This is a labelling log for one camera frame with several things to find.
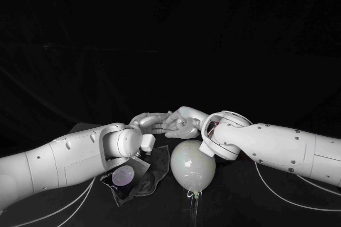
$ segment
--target wire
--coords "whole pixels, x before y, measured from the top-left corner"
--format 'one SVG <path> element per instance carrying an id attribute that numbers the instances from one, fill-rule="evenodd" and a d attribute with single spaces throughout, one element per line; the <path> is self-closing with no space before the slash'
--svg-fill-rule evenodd
<path id="1" fill-rule="evenodd" d="M 296 175 L 306 183 L 309 183 L 311 185 L 314 185 L 315 187 L 318 187 L 319 189 L 322 189 L 324 191 L 328 191 L 331 193 L 334 193 L 335 195 L 341 196 L 341 193 L 331 191 L 328 189 L 325 189 L 324 187 L 318 186 L 316 184 L 314 184 L 312 182 L 309 182 L 302 176 Z"/>
<path id="2" fill-rule="evenodd" d="M 39 218 L 39 219 L 36 219 L 36 220 L 33 220 L 33 221 L 30 221 L 30 222 L 26 222 L 26 223 L 23 223 L 23 224 L 19 224 L 19 225 L 11 226 L 11 227 L 20 227 L 20 226 L 24 226 L 24 225 L 27 225 L 27 224 L 36 222 L 36 221 L 40 221 L 40 220 L 46 219 L 47 217 L 50 217 L 52 215 L 55 215 L 56 213 L 59 213 L 63 209 L 66 209 L 66 208 L 78 201 L 78 199 L 83 196 L 83 194 L 85 194 L 85 192 L 88 191 L 88 189 L 91 189 L 92 183 L 93 183 L 93 181 L 95 181 L 95 178 L 93 178 L 93 180 L 92 180 L 92 182 L 91 182 L 88 188 L 85 189 L 83 193 L 80 194 L 80 196 L 79 196 L 59 211 L 53 212 L 52 214 L 43 216 L 42 218 Z"/>
<path id="3" fill-rule="evenodd" d="M 265 186 L 266 186 L 268 189 L 272 191 L 272 193 L 273 193 L 283 201 L 286 201 L 286 202 L 291 203 L 292 205 L 296 205 L 296 206 L 299 206 L 299 207 L 303 207 L 303 208 L 308 208 L 308 209 L 312 209 L 312 210 L 318 210 L 318 211 L 341 212 L 341 210 L 319 209 L 319 208 L 314 208 L 314 207 L 309 207 L 309 206 L 302 206 L 302 205 L 299 205 L 299 204 L 296 204 L 296 203 L 288 201 L 286 199 L 283 199 L 283 198 L 273 192 L 273 190 L 272 190 L 270 187 L 268 186 L 268 184 L 266 184 L 266 182 L 265 182 L 265 180 L 263 180 L 263 177 L 262 177 L 262 175 L 260 175 L 260 173 L 259 173 L 259 169 L 257 169 L 257 174 L 259 174 L 259 177 L 260 177 L 260 179 L 262 179 L 262 181 L 263 181 L 263 183 L 265 183 Z"/>
<path id="4" fill-rule="evenodd" d="M 91 193 L 91 188 L 89 188 L 89 191 L 88 191 L 88 193 L 86 193 L 86 196 L 85 196 L 85 198 L 83 198 L 83 201 L 82 201 L 79 207 L 76 208 L 73 214 L 72 214 L 70 217 L 66 219 L 66 221 L 68 221 L 68 220 L 72 218 L 72 216 L 76 214 L 76 212 L 78 212 L 78 210 L 79 210 L 79 208 L 80 208 L 80 206 L 82 206 L 82 204 L 83 204 L 83 202 L 85 202 L 85 200 L 86 200 L 86 197 L 88 197 L 88 195 L 89 195 L 89 193 Z"/>

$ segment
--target white cable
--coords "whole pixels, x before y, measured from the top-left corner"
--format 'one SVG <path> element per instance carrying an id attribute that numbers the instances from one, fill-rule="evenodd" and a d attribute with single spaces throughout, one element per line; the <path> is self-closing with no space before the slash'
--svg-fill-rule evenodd
<path id="1" fill-rule="evenodd" d="M 78 201 L 78 199 L 83 196 L 83 194 L 85 194 L 85 192 L 88 191 L 88 189 L 91 189 L 91 186 L 92 186 L 92 183 L 93 183 L 93 181 L 95 181 L 95 178 L 93 178 L 93 180 L 92 180 L 92 182 L 91 182 L 88 188 L 85 189 L 83 193 L 80 194 L 80 196 L 79 196 L 59 211 L 53 212 L 52 214 L 43 216 L 42 218 L 39 218 L 39 219 L 36 219 L 36 220 L 33 220 L 33 221 L 29 221 L 29 222 L 26 222 L 26 223 L 23 223 L 23 224 L 19 224 L 19 225 L 16 225 L 16 226 L 11 226 L 11 227 L 20 227 L 20 226 L 24 226 L 24 225 L 27 225 L 27 224 L 36 222 L 36 221 L 40 221 L 40 220 L 46 219 L 47 217 L 50 217 L 52 215 L 55 215 L 56 213 L 59 213 L 63 209 L 66 209 L 66 208 Z"/>
<path id="2" fill-rule="evenodd" d="M 319 189 L 322 189 L 324 191 L 328 191 L 331 193 L 334 193 L 335 195 L 341 196 L 341 193 L 331 191 L 328 189 L 325 189 L 324 187 L 318 186 L 316 184 L 314 184 L 312 182 L 309 182 L 302 176 L 296 175 L 306 183 L 309 183 L 311 185 L 314 185 L 315 187 L 318 187 Z"/>
<path id="3" fill-rule="evenodd" d="M 83 204 L 83 202 L 85 202 L 85 200 L 86 200 L 86 197 L 88 197 L 88 195 L 89 195 L 89 193 L 91 193 L 91 188 L 89 188 L 89 191 L 88 191 L 88 193 L 86 193 L 86 196 L 85 196 L 85 198 L 83 198 L 83 201 L 82 201 L 79 207 L 76 208 L 73 214 L 72 214 L 70 217 L 66 219 L 66 221 L 68 221 L 68 220 L 72 218 L 72 216 L 76 214 L 76 212 L 78 212 L 78 210 L 79 210 L 79 208 L 80 208 L 80 206 L 82 206 L 82 204 Z"/>
<path id="4" fill-rule="evenodd" d="M 268 189 L 272 191 L 272 189 L 270 189 L 270 187 L 268 186 L 268 184 L 266 184 L 266 182 L 265 182 L 265 180 L 263 180 L 263 177 L 262 177 L 262 175 L 260 175 L 260 173 L 259 173 L 259 169 L 257 169 L 257 174 L 259 174 L 259 177 L 260 177 L 260 179 L 262 179 L 262 181 L 263 181 L 263 183 L 265 183 Z M 318 211 L 335 211 L 335 212 L 341 211 L 341 210 L 319 209 L 319 208 L 314 208 L 314 207 L 309 207 L 309 206 L 302 206 L 302 205 L 299 205 L 299 204 L 296 204 L 296 203 L 293 203 L 293 202 L 285 200 L 273 191 L 272 191 L 272 193 L 273 193 L 283 201 L 286 201 L 286 202 L 291 203 L 292 205 L 296 205 L 296 206 L 301 206 L 301 207 L 303 207 L 303 208 L 308 208 L 308 209 L 312 209 L 312 210 L 318 210 Z"/>

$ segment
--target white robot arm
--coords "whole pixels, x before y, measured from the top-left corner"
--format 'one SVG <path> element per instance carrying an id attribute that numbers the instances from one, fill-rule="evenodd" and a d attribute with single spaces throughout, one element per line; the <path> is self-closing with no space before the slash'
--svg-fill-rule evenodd
<path id="1" fill-rule="evenodd" d="M 162 126 L 173 130 L 167 137 L 180 137 L 177 134 L 186 139 L 193 137 L 186 136 L 181 128 L 170 126 L 183 123 L 184 127 L 201 130 L 200 151 L 209 156 L 216 154 L 226 160 L 236 160 L 243 150 L 255 162 L 341 187 L 341 139 L 270 124 L 252 124 L 230 111 L 204 118 L 196 111 L 181 107 L 173 113 Z M 180 114 L 190 113 L 191 118 L 198 119 L 196 124 L 183 122 L 186 118 Z"/>
<path id="2" fill-rule="evenodd" d="M 135 156 L 139 148 L 151 151 L 155 137 L 145 130 L 167 132 L 155 123 L 170 113 L 144 113 L 129 125 L 112 123 L 70 133 L 39 148 L 0 158 L 0 213 L 33 194 L 79 184 L 105 173 Z"/>

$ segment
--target robotic hand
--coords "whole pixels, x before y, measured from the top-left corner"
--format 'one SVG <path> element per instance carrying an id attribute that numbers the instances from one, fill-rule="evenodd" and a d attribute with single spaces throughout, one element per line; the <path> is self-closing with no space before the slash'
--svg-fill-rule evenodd
<path id="1" fill-rule="evenodd" d="M 70 133 L 39 148 L 0 158 L 0 213 L 33 194 L 82 183 L 151 151 L 152 134 L 168 113 L 142 113 L 128 125 L 112 123 Z"/>
<path id="2" fill-rule="evenodd" d="M 234 112 L 211 115 L 181 107 L 167 118 L 167 137 L 194 138 L 201 131 L 200 151 L 236 160 L 240 150 L 272 168 L 341 187 L 341 139 L 292 128 L 252 122 Z"/>

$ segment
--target black backdrop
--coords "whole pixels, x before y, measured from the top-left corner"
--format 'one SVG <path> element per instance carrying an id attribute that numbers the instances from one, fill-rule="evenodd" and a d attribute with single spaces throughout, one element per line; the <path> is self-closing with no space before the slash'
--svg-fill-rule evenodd
<path id="1" fill-rule="evenodd" d="M 180 106 L 341 137 L 338 13 L 338 0 L 0 0 L 1 155 Z"/>

